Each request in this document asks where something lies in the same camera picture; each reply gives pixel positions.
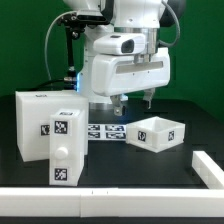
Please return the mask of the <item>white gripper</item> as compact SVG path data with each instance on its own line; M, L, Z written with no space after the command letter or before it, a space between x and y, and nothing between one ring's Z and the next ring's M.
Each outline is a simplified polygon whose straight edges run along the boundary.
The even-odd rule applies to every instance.
M125 114L125 93L145 90L143 100L151 108L154 88L165 86L170 80L168 49L159 48L148 57L142 33L108 34L97 39L93 49L97 55L92 62L92 90L111 96L116 116Z

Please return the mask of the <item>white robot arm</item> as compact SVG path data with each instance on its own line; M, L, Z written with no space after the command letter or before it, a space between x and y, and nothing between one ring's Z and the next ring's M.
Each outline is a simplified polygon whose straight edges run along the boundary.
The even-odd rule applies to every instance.
M110 104L125 113L127 93L143 91L151 101L155 89L170 81L168 49L162 27L178 26L186 0L63 0L74 28L85 35L81 93L93 104Z

